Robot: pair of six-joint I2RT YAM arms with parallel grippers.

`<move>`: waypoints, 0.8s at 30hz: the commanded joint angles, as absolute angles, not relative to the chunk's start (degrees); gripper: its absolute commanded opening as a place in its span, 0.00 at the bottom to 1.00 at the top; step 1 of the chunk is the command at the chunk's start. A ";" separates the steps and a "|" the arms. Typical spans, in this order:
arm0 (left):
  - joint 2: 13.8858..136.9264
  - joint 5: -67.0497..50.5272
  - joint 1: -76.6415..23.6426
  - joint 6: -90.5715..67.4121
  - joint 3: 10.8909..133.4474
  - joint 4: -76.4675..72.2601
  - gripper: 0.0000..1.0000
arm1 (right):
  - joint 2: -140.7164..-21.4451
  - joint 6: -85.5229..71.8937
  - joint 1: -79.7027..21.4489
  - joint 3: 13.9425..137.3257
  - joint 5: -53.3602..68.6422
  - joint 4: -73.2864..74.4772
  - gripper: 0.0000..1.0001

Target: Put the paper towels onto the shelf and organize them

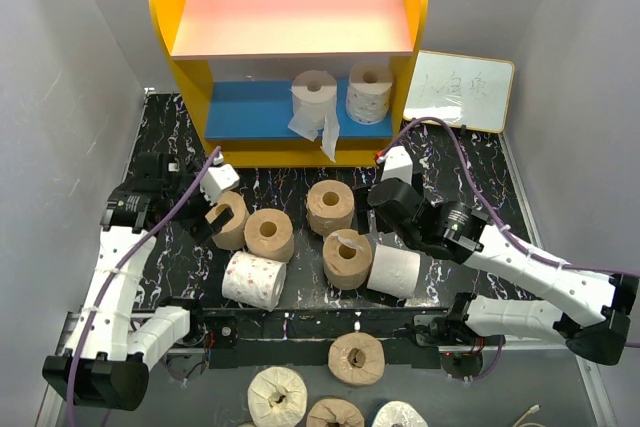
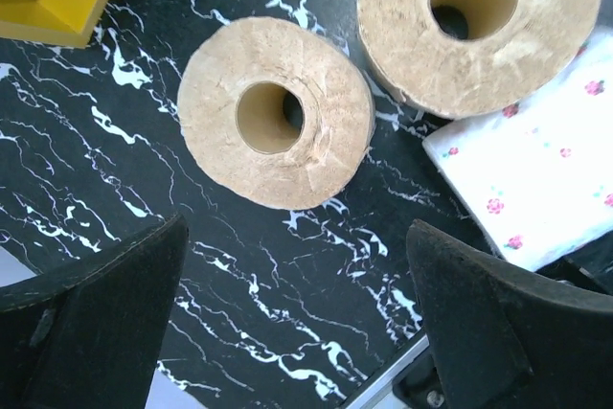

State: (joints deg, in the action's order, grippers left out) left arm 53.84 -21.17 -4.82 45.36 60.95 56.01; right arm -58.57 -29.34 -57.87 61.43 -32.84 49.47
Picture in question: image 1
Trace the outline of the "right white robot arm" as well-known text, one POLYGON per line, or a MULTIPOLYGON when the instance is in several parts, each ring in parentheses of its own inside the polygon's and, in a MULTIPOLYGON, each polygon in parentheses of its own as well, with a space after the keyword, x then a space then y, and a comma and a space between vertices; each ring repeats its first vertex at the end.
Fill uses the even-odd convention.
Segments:
POLYGON ((353 194, 360 221, 375 212, 384 231, 397 234, 409 249, 496 275, 534 296, 502 300, 459 293, 445 315, 415 326, 416 336, 436 345, 492 336, 533 338, 597 364, 619 362, 638 279, 546 266, 534 259, 539 249, 505 238, 488 214, 453 201, 432 205, 397 178, 358 186, 353 194))

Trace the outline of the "white dotted roll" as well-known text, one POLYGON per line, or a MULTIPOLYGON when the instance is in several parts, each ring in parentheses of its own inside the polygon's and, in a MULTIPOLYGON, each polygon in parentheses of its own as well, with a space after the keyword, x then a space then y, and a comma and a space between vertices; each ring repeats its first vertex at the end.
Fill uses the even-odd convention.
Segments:
POLYGON ((382 63, 365 61, 350 71, 347 88, 346 112, 355 122, 373 125, 387 115, 393 76, 382 63))

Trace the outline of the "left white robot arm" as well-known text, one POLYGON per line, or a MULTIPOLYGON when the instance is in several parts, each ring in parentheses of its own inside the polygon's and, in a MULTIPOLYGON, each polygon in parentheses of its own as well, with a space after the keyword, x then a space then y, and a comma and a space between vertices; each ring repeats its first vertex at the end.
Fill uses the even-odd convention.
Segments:
POLYGON ((60 353, 48 356, 43 378, 69 408, 133 411, 147 391, 149 374, 177 343, 194 346, 207 323, 195 299, 169 297, 133 329, 131 316, 142 274, 158 234, 176 222, 197 243, 231 220, 206 216, 239 176, 219 148, 203 166, 176 156, 143 153, 131 176, 109 195, 100 220, 100 248, 75 327, 60 353))

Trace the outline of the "white paper roll sheet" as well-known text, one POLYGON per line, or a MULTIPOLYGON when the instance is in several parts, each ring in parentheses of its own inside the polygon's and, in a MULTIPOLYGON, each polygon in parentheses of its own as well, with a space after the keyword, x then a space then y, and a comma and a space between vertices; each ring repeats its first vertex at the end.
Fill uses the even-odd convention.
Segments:
POLYGON ((325 71, 308 70, 294 79, 291 94, 293 116, 288 128, 311 142, 321 136, 322 152, 335 162, 340 135, 337 81, 325 71))

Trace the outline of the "white patterned paper roll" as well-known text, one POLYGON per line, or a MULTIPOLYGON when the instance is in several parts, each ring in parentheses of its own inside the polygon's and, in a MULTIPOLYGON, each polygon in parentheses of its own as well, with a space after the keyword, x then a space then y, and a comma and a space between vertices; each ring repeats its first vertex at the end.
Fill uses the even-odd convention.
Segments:
POLYGON ((286 280, 287 264, 238 251, 226 266, 222 296, 242 304, 272 312, 286 280))

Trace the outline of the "tan paper roll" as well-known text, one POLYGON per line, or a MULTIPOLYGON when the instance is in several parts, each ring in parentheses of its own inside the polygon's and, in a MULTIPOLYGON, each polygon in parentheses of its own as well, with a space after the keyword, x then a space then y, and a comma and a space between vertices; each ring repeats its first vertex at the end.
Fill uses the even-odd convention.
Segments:
POLYGON ((352 189, 337 180, 315 183, 306 197, 307 220, 311 230, 322 237, 349 229, 355 213, 352 189))
POLYGON ((242 250, 245 245, 244 228, 249 218, 249 212, 244 198, 233 191, 225 192, 218 203, 206 214, 209 223, 216 220, 223 210, 229 207, 233 217, 224 225, 222 230, 213 236, 217 248, 227 251, 242 250))
POLYGON ((294 254, 293 226, 289 216, 264 208, 251 214, 244 227, 249 252, 255 256, 288 263, 294 254))

